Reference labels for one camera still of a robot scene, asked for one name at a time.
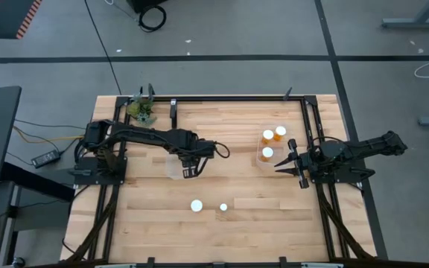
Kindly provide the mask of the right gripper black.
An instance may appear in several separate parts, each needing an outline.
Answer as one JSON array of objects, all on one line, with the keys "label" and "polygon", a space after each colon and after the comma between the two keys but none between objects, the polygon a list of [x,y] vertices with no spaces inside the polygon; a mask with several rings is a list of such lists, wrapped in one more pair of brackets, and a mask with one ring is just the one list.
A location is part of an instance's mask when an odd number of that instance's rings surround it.
[{"label": "right gripper black", "polygon": [[276,167],[286,165],[289,162],[294,162],[295,167],[278,169],[276,172],[298,176],[300,188],[306,189],[309,187],[309,182],[304,174],[305,171],[309,173],[309,177],[312,182],[317,181],[317,170],[316,165],[314,164],[314,151],[317,149],[317,146],[313,145],[312,147],[308,147],[305,153],[299,153],[295,139],[289,139],[287,144],[290,149],[290,153],[287,155],[286,159],[276,164]]}]

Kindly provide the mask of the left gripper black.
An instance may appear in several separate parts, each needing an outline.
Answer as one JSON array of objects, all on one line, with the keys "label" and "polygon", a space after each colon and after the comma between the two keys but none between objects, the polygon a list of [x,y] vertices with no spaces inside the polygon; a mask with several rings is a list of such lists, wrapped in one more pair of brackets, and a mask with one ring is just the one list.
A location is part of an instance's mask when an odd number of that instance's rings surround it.
[{"label": "left gripper black", "polygon": [[207,161],[212,159],[214,154],[215,149],[213,147],[206,147],[192,151],[180,151],[179,160],[182,162],[182,166],[185,168],[182,171],[183,177],[185,179],[192,179],[199,176],[203,172]]}]

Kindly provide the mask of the clear plastic bin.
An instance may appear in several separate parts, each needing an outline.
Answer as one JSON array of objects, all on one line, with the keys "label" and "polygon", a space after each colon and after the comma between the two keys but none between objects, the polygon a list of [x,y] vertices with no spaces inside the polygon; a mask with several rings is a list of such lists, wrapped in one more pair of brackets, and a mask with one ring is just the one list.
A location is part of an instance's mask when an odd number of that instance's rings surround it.
[{"label": "clear plastic bin", "polygon": [[182,162],[179,160],[179,157],[177,155],[167,155],[165,161],[165,172],[167,177],[174,180],[185,179],[182,174],[182,171],[185,168],[186,167],[182,166]]},{"label": "clear plastic bin", "polygon": [[[278,126],[283,126],[287,130],[286,135],[281,141],[275,141],[274,139],[269,144],[263,144],[261,142],[261,136],[264,130],[274,130]],[[287,147],[287,140],[291,138],[290,130],[287,128],[287,125],[284,123],[268,123],[268,124],[260,124],[258,128],[258,141],[257,141],[257,149],[256,149],[256,157],[255,163],[258,167],[263,169],[273,168],[280,161],[284,160],[289,153],[289,149]],[[263,162],[260,160],[261,151],[264,147],[271,147],[273,149],[273,157],[268,162]]]}]

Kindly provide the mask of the succulent plant in black pot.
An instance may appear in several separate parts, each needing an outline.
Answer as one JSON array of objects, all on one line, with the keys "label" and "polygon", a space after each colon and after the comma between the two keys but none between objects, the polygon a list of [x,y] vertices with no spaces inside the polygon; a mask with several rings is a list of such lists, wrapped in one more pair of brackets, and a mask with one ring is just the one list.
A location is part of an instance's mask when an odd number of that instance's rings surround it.
[{"label": "succulent plant in black pot", "polygon": [[134,95],[127,105],[126,112],[130,117],[134,118],[140,126],[149,127],[157,119],[156,116],[152,115],[153,100],[154,97],[152,95],[148,97],[143,97],[141,94]]}]

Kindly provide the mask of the black power adapter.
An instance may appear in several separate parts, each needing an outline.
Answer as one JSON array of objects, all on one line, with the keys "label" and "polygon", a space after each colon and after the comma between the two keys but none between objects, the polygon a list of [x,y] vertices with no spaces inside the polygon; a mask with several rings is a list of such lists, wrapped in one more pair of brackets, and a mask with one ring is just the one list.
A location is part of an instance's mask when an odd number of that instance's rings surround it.
[{"label": "black power adapter", "polygon": [[37,169],[45,165],[57,162],[60,160],[60,152],[58,150],[52,150],[44,153],[40,156],[32,158],[31,163]]}]

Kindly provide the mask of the black box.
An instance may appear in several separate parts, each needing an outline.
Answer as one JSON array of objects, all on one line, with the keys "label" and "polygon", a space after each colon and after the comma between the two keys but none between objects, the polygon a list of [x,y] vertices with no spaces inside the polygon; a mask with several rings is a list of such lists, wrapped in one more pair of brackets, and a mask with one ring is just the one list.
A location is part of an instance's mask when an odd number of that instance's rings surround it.
[{"label": "black box", "polygon": [[167,0],[126,0],[135,13],[141,13],[145,8],[159,5]]}]

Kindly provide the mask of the grey table leg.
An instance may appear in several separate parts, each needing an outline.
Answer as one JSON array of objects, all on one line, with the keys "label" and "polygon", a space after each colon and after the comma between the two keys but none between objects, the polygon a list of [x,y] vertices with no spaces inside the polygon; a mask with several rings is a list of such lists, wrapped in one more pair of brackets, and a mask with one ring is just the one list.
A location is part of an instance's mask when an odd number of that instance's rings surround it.
[{"label": "grey table leg", "polygon": [[382,19],[383,28],[429,28],[429,2],[413,18]]}]

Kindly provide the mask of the black mat orange stripes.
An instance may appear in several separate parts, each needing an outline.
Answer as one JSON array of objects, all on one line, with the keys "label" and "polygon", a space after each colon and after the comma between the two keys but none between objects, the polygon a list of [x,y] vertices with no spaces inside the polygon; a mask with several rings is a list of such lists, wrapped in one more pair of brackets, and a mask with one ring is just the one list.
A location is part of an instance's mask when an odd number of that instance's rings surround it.
[{"label": "black mat orange stripes", "polygon": [[42,0],[0,0],[0,39],[22,39]]}]

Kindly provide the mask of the black aluminium rig frame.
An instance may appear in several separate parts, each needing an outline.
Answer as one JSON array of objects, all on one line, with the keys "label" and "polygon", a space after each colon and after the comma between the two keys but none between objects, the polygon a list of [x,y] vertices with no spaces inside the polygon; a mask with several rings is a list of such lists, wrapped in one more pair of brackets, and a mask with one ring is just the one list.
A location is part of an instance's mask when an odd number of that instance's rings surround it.
[{"label": "black aluminium rig frame", "polygon": [[[177,98],[177,125],[220,142],[195,179],[166,176],[168,153],[144,144],[124,148],[122,185],[93,185],[71,206],[62,259],[104,264],[212,265],[327,261],[340,256],[331,221],[323,221],[317,188],[256,165],[260,124],[284,123],[300,150],[315,135],[314,112],[301,96],[207,95]],[[193,212],[193,200],[203,210]],[[221,211],[220,205],[227,204]]]}]

